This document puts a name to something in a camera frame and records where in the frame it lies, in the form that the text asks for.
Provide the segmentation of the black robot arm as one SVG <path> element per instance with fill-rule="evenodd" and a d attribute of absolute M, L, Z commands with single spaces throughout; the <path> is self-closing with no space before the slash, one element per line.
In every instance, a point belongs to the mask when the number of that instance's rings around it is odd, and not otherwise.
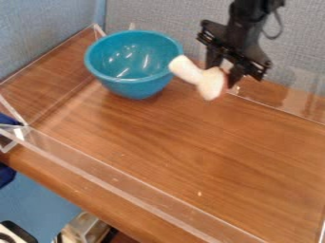
<path fill-rule="evenodd" d="M 279 13 L 287 0 L 235 0 L 229 7 L 229 22 L 227 25 L 212 20 L 203 20 L 203 30 L 197 40 L 207 46 L 207 68 L 221 66 L 228 60 L 231 68 L 228 87 L 232 88 L 244 76 L 257 81 L 264 79 L 273 62 L 263 51 L 260 38 L 277 39 L 284 32 L 284 24 Z M 276 35 L 268 35 L 264 25 L 273 14 L 280 25 Z"/>

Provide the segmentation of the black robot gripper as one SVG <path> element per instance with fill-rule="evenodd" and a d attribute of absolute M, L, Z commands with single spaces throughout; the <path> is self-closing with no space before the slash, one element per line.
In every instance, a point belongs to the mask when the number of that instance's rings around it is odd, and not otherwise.
<path fill-rule="evenodd" d="M 260 46 L 265 20 L 259 22 L 232 19 L 227 25 L 211 20 L 201 22 L 203 30 L 197 40 L 207 46 L 207 68 L 221 66 L 224 61 L 233 64 L 229 73 L 231 88 L 244 76 L 261 81 L 272 68 L 272 61 Z"/>

